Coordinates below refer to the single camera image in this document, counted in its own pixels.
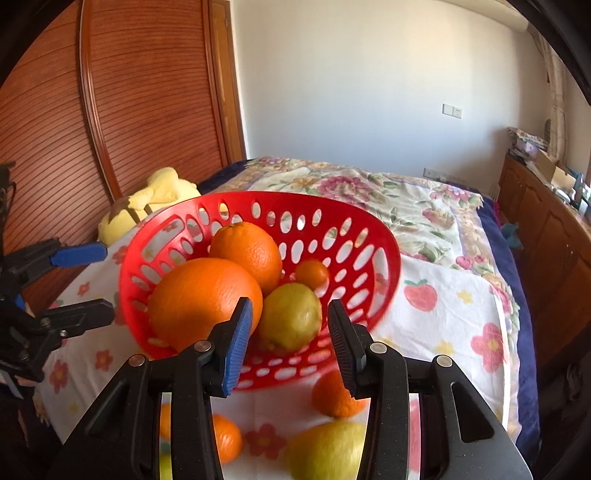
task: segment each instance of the pink flower print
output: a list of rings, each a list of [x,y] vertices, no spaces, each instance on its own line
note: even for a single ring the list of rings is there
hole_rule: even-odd
[[[375,292],[380,295],[386,295],[388,292],[388,279],[385,278],[381,273],[375,274]]]
[[[413,400],[409,405],[410,438],[408,442],[408,468],[415,472],[421,471],[421,416],[418,400]]]
[[[53,366],[53,371],[49,375],[49,383],[53,386],[53,391],[57,395],[62,388],[68,384],[68,364],[57,360]]]
[[[470,270],[472,268],[472,260],[468,257],[457,257],[456,263],[464,270]]]
[[[276,460],[279,451],[287,446],[287,440],[275,432],[275,427],[270,423],[261,426],[258,432],[248,432],[244,438],[248,442],[251,455],[258,457],[265,455],[269,460]]]
[[[100,350],[96,353],[95,368],[103,372],[109,371],[109,367],[113,363],[113,357],[108,350]]]
[[[316,190],[324,197],[361,205],[369,201],[371,186],[359,177],[338,175],[322,180]]]
[[[123,260],[125,260],[125,256],[127,254],[127,245],[123,245],[119,247],[119,249],[113,254],[113,260],[115,260],[115,265],[121,265]]]
[[[78,288],[78,296],[83,297],[85,294],[88,293],[89,290],[90,290],[90,282],[88,281],[88,282],[80,285],[80,287]]]
[[[494,323],[484,325],[482,336],[472,337],[470,346],[474,353],[482,356],[484,370],[490,374],[505,361],[501,329]]]

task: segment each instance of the wooden wardrobe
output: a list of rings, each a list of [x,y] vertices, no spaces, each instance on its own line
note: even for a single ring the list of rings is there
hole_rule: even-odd
[[[96,239],[110,203],[158,168],[199,182],[228,165],[211,11],[212,0],[75,0],[33,41],[0,87],[0,163],[16,162],[18,185],[6,252]],[[29,287],[33,310],[79,271]]]

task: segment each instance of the wall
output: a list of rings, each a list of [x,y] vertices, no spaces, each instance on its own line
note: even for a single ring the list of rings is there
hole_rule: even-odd
[[[586,174],[591,157],[591,106],[573,76],[567,72],[566,77],[566,164]]]
[[[249,158],[324,160],[488,190],[506,127],[550,101],[527,33],[434,0],[232,0]],[[458,120],[443,103],[463,109]]]

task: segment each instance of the yellow plush toy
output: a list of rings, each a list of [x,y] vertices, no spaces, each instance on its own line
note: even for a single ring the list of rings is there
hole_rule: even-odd
[[[150,213],[201,196],[194,183],[180,179],[174,168],[155,171],[146,188],[117,200],[99,224],[99,240],[107,247]]]

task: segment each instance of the yellow-green fruit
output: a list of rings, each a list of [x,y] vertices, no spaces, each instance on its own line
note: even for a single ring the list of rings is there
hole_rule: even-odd
[[[316,294],[301,283],[286,283],[263,301],[257,328],[260,347],[280,355],[297,352],[322,327],[322,306]]]
[[[173,463],[170,455],[160,455],[160,480],[173,480]]]
[[[295,480],[354,480],[357,477],[365,425],[332,421],[306,430],[287,447],[287,467]]]

